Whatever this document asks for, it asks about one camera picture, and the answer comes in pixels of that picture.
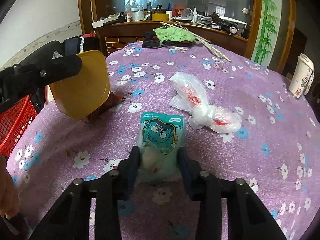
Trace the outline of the left hand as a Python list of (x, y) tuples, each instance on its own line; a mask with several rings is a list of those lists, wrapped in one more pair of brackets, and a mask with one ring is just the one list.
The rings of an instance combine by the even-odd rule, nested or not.
[(7, 219), (11, 219), (20, 211), (18, 193), (7, 171), (7, 161), (3, 155), (0, 160), (0, 211), (1, 216)]

